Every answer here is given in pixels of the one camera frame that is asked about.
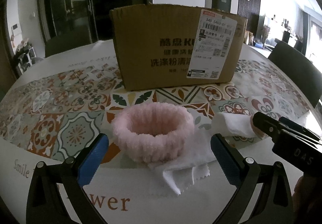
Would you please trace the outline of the right hand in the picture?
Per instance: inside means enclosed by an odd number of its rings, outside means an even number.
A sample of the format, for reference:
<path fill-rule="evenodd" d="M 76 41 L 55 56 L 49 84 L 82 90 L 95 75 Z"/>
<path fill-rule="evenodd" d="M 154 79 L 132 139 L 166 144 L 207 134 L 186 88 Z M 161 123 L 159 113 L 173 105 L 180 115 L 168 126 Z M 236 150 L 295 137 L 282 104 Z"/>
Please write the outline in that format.
<path fill-rule="evenodd" d="M 294 223 L 321 223 L 321 180 L 303 175 L 294 188 Z"/>

